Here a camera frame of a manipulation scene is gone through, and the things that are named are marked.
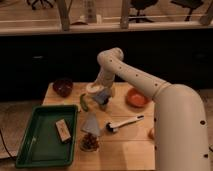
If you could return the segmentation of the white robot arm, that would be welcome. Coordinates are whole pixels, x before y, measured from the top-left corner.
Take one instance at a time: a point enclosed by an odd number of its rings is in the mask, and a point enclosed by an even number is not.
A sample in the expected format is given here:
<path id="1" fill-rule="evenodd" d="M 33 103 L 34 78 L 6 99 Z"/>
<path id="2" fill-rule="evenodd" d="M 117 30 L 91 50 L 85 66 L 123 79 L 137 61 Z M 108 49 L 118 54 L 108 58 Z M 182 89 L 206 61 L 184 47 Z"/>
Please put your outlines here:
<path id="1" fill-rule="evenodd" d="M 100 52 L 96 82 L 110 86 L 119 76 L 153 100 L 155 170 L 211 171 L 206 113 L 199 94 L 127 65 L 123 58 L 119 48 Z"/>

